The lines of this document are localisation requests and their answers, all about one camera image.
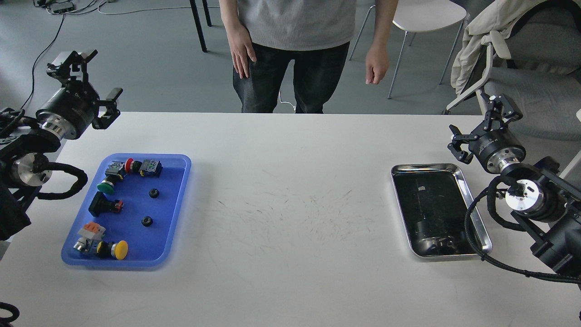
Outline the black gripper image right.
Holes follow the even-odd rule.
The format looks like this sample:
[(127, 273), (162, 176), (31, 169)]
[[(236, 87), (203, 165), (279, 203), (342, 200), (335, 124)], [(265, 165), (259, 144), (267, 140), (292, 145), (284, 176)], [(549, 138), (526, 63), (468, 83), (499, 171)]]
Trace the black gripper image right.
[[(508, 130), (508, 125), (523, 118), (516, 102), (506, 94), (482, 94), (485, 101), (485, 119), (481, 126), (463, 134), (450, 124), (452, 132), (448, 149), (459, 162), (470, 164), (476, 157), (482, 168), (491, 174), (500, 174), (509, 165), (523, 162), (526, 151), (521, 142)], [(470, 144), (468, 151), (463, 144)]]

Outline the person hand image right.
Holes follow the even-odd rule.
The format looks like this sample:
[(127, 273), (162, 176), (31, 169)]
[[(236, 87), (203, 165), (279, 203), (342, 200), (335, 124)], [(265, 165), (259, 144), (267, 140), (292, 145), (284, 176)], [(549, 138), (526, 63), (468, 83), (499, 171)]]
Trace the person hand image right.
[(365, 57), (365, 83), (378, 85), (387, 73), (389, 58), (386, 44), (372, 44)]

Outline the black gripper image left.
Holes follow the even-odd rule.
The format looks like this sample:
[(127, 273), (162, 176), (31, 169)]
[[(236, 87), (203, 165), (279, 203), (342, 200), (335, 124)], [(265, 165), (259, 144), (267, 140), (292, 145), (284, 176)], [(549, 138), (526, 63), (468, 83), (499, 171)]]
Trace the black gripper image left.
[[(82, 85), (89, 84), (87, 64), (95, 58), (96, 49), (85, 52), (61, 52), (53, 62), (47, 64), (46, 74), (58, 80), (62, 87), (77, 80), (71, 72), (81, 72)], [(122, 88), (114, 88), (104, 100), (96, 91), (59, 89), (36, 112), (36, 118), (42, 124), (52, 122), (66, 130), (64, 139), (78, 139), (87, 127), (93, 123), (94, 129), (107, 129), (120, 116), (118, 98)], [(106, 108), (102, 116), (97, 116), (99, 108)]]

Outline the person hand image left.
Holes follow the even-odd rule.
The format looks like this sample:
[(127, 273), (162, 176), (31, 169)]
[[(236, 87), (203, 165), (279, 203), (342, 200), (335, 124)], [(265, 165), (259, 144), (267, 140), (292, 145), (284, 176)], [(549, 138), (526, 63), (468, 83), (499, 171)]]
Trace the person hand image left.
[(228, 44), (235, 71), (241, 79), (250, 77), (250, 63), (257, 62), (249, 32), (240, 23), (226, 27)]

